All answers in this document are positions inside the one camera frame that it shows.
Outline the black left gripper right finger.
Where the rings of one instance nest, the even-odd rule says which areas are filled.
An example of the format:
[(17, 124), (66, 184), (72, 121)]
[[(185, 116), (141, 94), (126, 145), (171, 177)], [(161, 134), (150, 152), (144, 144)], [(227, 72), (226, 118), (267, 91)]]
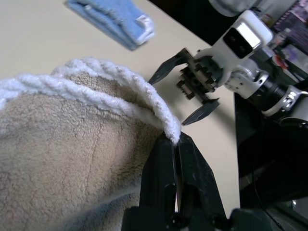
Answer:
[(177, 145), (177, 175), (180, 213), (186, 218), (196, 211), (205, 218), (226, 217), (211, 167), (192, 138), (183, 132)]

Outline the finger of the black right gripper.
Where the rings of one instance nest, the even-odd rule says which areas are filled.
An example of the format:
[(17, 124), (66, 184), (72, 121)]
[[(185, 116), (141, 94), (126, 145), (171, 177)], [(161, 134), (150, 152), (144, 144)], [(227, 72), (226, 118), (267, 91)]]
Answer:
[(210, 99), (203, 103), (203, 105), (190, 114), (183, 122), (182, 125), (186, 126), (197, 121), (200, 121), (209, 116), (219, 106), (218, 99)]
[(185, 59), (179, 54), (169, 58), (159, 66), (148, 83), (151, 85), (156, 84), (157, 82), (164, 79), (174, 69), (174, 67), (184, 63)]

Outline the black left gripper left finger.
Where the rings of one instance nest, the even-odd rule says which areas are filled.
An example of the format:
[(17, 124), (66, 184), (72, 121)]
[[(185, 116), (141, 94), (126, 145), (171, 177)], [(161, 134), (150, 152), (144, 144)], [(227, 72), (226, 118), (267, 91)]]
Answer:
[(143, 167), (140, 206), (155, 207), (173, 214), (177, 190), (173, 143), (164, 133), (156, 139)]

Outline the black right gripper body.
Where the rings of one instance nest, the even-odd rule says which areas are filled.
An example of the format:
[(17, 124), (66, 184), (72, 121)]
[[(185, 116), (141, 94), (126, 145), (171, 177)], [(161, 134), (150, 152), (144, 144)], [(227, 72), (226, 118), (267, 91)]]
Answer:
[(213, 102), (214, 99), (209, 98), (207, 94), (215, 92), (218, 88), (218, 82), (223, 77), (223, 69), (211, 56), (195, 59), (186, 48), (180, 51), (180, 55), (187, 66), (180, 71), (177, 87), (188, 100), (195, 97), (201, 103)]

